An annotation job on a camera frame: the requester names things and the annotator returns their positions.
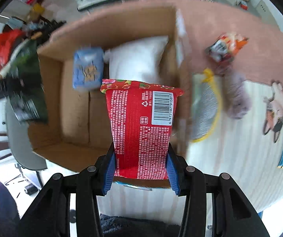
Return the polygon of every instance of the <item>caster wheel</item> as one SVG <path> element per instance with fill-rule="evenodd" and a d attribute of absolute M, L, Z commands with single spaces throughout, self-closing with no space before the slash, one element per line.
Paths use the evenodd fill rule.
<path fill-rule="evenodd" d="M 24 192 L 28 195 L 32 195 L 35 192 L 38 192 L 38 189 L 32 183 L 30 183 L 28 186 L 24 187 Z"/>
<path fill-rule="evenodd" d="M 70 210 L 69 221 L 72 224 L 76 222 L 76 211 L 75 210 Z"/>

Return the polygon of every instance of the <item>dark green package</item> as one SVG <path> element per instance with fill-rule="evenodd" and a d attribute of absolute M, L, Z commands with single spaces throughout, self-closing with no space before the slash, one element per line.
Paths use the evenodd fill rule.
<path fill-rule="evenodd" d="M 9 75 L 14 78 L 38 82 L 31 88 L 24 88 L 20 92 L 10 94 L 10 103 L 19 122 L 48 122 L 45 95 L 41 81 L 37 43 L 25 40 L 22 48 L 11 63 Z"/>

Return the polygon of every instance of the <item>barcode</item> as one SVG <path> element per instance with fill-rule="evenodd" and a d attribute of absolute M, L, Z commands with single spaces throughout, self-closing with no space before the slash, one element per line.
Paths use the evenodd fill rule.
<path fill-rule="evenodd" d="M 174 111 L 172 92 L 153 91 L 152 125 L 171 126 Z"/>

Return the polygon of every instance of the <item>white package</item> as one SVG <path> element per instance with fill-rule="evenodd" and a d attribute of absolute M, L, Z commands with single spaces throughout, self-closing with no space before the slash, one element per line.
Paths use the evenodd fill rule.
<path fill-rule="evenodd" d="M 168 36 L 143 38 L 106 51 L 109 78 L 160 84 L 159 63 Z"/>

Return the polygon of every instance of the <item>blue gripper pad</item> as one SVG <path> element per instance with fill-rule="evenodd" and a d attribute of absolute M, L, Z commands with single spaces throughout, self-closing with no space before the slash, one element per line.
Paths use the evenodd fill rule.
<path fill-rule="evenodd" d="M 180 192 L 179 177 L 177 174 L 177 170 L 174 168 L 174 164 L 171 160 L 169 153 L 167 154 L 166 171 L 169 177 L 171 189 L 176 193 L 176 195 L 178 195 Z"/>
<path fill-rule="evenodd" d="M 109 160 L 109 165 L 107 166 L 106 173 L 104 175 L 104 186 L 103 186 L 103 194 L 111 189 L 113 178 L 115 174 L 115 153 L 113 153 L 111 159 Z"/>

